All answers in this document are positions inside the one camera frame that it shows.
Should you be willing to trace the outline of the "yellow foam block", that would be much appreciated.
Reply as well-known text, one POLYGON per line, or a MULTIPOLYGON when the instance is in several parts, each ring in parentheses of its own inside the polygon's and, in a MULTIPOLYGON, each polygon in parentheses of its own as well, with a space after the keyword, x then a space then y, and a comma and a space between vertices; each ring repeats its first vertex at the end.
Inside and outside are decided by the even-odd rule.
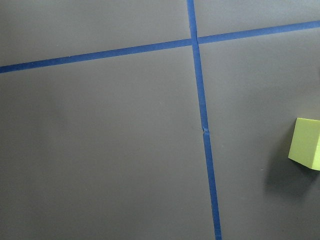
POLYGON ((298 117, 288 158, 312 170, 320 170, 320 121, 298 117))

